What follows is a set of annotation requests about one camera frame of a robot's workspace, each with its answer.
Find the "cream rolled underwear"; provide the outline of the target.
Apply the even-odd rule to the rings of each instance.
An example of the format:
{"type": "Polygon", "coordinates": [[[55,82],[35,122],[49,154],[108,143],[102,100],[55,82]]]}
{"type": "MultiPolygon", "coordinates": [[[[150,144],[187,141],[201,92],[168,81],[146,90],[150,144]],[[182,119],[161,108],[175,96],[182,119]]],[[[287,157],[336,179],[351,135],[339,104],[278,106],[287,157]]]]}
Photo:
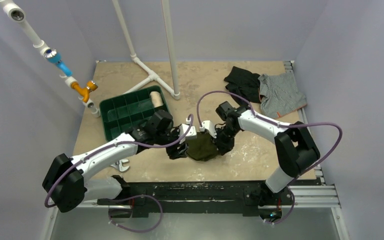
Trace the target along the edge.
{"type": "Polygon", "coordinates": [[[162,99],[161,94],[158,91],[151,91],[149,93],[152,105],[154,108],[159,108],[164,105],[164,101],[162,99]]]}

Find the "white PVC pipe frame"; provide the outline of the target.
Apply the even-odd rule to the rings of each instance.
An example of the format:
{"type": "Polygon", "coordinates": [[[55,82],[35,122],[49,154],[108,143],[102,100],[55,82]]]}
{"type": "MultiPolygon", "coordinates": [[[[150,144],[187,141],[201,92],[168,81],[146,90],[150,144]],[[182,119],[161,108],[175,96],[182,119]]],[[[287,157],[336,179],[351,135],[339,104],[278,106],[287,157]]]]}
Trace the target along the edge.
{"type": "Polygon", "coordinates": [[[171,2],[169,0],[106,0],[102,46],[97,58],[132,61],[144,74],[134,79],[128,92],[156,83],[174,100],[181,98],[171,2]]]}

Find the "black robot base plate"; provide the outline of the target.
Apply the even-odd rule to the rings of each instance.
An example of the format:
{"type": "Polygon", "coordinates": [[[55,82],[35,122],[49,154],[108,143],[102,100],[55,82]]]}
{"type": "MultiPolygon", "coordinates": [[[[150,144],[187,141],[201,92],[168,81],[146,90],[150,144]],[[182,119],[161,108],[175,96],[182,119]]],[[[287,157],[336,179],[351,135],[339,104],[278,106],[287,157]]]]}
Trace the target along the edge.
{"type": "Polygon", "coordinates": [[[192,181],[192,182],[126,182],[116,177],[121,193],[114,198],[101,198],[98,205],[130,206],[134,218],[150,213],[241,214],[278,220],[282,205],[293,205],[293,193],[284,188],[271,193],[264,180],[192,181]]]}

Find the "grey striped underwear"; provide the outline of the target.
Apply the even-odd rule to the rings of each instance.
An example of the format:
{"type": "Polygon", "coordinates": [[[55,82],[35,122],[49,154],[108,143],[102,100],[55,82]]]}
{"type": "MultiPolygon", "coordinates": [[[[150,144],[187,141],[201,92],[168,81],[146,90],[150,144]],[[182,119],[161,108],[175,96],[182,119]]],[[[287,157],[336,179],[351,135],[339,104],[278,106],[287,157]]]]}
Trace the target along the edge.
{"type": "Polygon", "coordinates": [[[265,116],[278,119],[307,105],[306,96],[299,91],[292,72],[262,74],[258,80],[262,96],[260,108],[265,116]]]}

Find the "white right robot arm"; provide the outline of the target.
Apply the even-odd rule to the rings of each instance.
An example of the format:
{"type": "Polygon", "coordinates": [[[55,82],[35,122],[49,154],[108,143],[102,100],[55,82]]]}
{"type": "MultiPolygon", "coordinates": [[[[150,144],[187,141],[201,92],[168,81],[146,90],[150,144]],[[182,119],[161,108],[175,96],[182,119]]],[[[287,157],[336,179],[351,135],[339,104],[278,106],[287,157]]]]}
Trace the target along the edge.
{"type": "Polygon", "coordinates": [[[235,145],[235,136],[240,131],[254,133],[275,145],[278,168],[265,180],[260,196],[268,204],[280,198],[281,192],[293,179],[299,177],[321,154],[306,127],[301,122],[294,124],[273,120],[248,107],[235,108],[227,101],[216,108],[224,126],[215,130],[212,142],[220,155],[230,152],[235,145]]]}

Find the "olive green underwear cream waistband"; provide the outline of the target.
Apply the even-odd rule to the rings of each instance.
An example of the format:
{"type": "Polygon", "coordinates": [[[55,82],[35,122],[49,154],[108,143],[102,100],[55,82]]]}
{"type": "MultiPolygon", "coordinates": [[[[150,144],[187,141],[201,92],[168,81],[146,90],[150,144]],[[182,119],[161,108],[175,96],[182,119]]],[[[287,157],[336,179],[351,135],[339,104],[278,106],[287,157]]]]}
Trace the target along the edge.
{"type": "Polygon", "coordinates": [[[219,155],[212,136],[207,132],[198,132],[196,138],[186,140],[185,143],[188,145],[186,155],[195,161],[207,162],[219,155]]]}

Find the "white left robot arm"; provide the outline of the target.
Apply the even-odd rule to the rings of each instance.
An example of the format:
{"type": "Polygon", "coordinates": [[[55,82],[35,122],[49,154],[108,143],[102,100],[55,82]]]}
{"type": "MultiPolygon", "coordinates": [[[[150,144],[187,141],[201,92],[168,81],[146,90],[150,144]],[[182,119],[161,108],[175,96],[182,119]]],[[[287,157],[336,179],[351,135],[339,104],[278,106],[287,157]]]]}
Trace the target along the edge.
{"type": "Polygon", "coordinates": [[[175,126],[172,115],[160,109],[93,150],[71,157],[59,154],[42,182],[46,191],[44,206],[57,207],[66,213],[87,200],[111,199],[118,205],[126,203],[129,191],[116,177],[108,180],[93,177],[117,161],[148,149],[164,149],[171,160],[185,158],[186,138],[190,137],[193,127],[193,114],[186,118],[186,123],[175,126]]]}

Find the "black striped underwear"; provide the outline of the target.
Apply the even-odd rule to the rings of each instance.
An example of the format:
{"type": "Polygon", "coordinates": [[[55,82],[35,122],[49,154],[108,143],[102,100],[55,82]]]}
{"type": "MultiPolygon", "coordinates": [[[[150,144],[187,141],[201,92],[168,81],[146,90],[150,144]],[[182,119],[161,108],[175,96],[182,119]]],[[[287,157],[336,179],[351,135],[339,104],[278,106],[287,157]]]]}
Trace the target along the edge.
{"type": "Polygon", "coordinates": [[[258,73],[252,73],[246,69],[233,66],[231,72],[224,78],[227,83],[225,89],[251,103],[260,104],[262,101],[260,76],[258,73]]]}

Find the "green divided organizer tray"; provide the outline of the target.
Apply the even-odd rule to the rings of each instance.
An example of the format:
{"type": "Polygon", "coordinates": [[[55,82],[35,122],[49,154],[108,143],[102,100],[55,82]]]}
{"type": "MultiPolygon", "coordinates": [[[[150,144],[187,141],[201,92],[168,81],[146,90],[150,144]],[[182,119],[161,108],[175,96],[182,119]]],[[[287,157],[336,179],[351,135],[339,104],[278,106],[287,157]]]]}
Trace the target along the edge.
{"type": "Polygon", "coordinates": [[[148,120],[159,109],[169,112],[161,87],[153,85],[137,91],[105,99],[99,109],[106,141],[112,141],[128,128],[148,120]],[[157,92],[162,99],[162,106],[155,107],[151,93],[157,92]]]}

